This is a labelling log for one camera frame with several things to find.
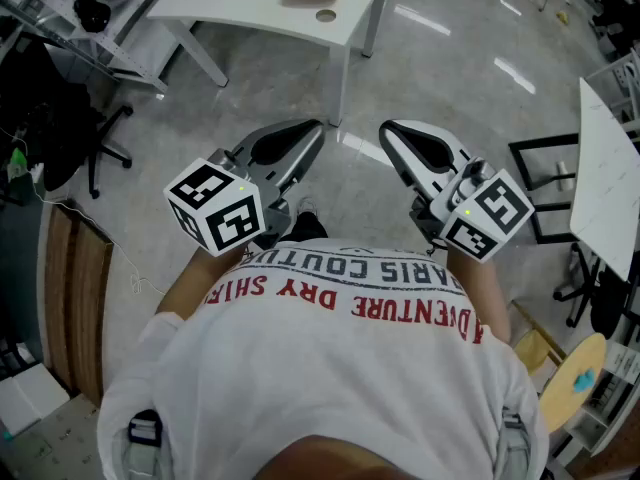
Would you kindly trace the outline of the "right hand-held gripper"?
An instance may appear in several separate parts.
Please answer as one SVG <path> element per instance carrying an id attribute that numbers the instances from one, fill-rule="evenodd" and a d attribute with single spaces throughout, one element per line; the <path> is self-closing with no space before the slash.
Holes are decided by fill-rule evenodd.
<path id="1" fill-rule="evenodd" d="M 379 141 L 403 183 L 432 199 L 418 195 L 410 217 L 436 248 L 456 249 L 484 263 L 533 213 L 506 170 L 471 159 L 448 130 L 415 120 L 384 121 Z M 465 164 L 447 185 L 446 164 Z"/>

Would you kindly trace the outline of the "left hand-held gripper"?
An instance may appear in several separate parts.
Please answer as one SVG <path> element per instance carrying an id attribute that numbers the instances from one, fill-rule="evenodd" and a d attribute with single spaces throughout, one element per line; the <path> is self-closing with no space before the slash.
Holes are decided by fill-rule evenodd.
<path id="1" fill-rule="evenodd" d="M 164 188 L 182 231 L 214 257 L 289 218 L 285 194 L 301 181 L 324 145 L 317 119 L 276 123 L 250 133 L 233 152 L 194 160 Z"/>

